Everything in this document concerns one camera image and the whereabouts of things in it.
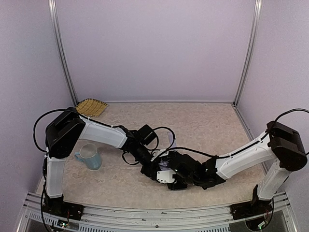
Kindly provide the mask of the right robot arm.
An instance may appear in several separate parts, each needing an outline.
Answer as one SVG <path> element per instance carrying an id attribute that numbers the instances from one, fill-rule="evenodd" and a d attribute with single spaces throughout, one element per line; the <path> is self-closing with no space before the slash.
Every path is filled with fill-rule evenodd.
<path id="1" fill-rule="evenodd" d="M 225 156 L 216 156 L 200 163 L 187 154 L 170 151 L 167 171 L 157 174 L 157 180 L 169 189 L 184 189 L 188 184 L 203 189 L 225 182 L 235 174 L 259 163 L 274 160 L 263 181 L 253 189 L 251 201 L 231 205 L 233 219 L 253 217 L 271 211 L 271 199 L 291 172 L 308 162 L 299 133 L 277 121 L 267 124 L 267 131 Z"/>

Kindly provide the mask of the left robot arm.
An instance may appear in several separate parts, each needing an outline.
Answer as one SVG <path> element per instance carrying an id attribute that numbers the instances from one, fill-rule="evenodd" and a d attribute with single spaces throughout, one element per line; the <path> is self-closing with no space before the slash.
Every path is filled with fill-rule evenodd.
<path id="1" fill-rule="evenodd" d="M 41 148 L 37 142 L 36 128 L 44 117 L 52 113 L 59 115 L 45 128 L 45 148 Z M 153 170 L 157 167 L 154 152 L 158 151 L 158 147 L 147 147 L 153 140 L 159 140 L 155 131 L 149 125 L 138 130 L 129 130 L 122 125 L 108 125 L 78 113 L 73 107 L 55 109 L 41 115 L 32 129 L 33 142 L 44 153 L 41 211 L 63 218 L 81 219 L 84 206 L 64 200 L 63 175 L 67 158 L 82 140 L 92 145 L 109 145 L 124 154 L 131 154 L 136 163 L 142 165 L 147 176 L 156 178 L 156 171 Z"/>

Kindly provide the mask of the lilac folding umbrella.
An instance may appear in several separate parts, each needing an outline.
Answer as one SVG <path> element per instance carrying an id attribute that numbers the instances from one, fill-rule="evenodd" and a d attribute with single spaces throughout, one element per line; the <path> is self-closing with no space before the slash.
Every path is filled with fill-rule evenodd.
<path id="1" fill-rule="evenodd" d="M 168 132 L 168 138 L 169 138 L 170 147 L 171 148 L 176 147 L 176 139 L 174 138 L 174 136 L 171 132 Z M 160 161 L 159 168 L 160 168 L 161 171 L 170 170 L 169 162 L 167 160 Z"/>

